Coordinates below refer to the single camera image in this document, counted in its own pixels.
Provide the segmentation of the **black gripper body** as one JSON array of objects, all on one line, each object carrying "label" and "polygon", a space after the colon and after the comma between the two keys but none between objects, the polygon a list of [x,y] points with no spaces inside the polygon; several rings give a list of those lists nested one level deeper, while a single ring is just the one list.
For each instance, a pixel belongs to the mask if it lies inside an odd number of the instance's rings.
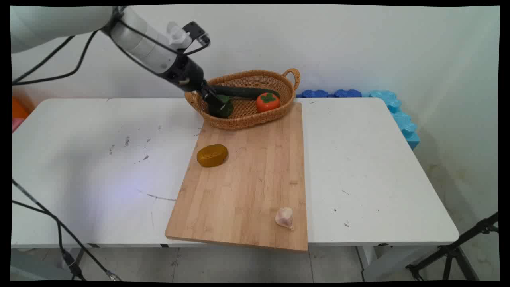
[{"label": "black gripper body", "polygon": [[207,85],[202,68],[187,55],[178,55],[163,78],[184,92],[200,92]]}]

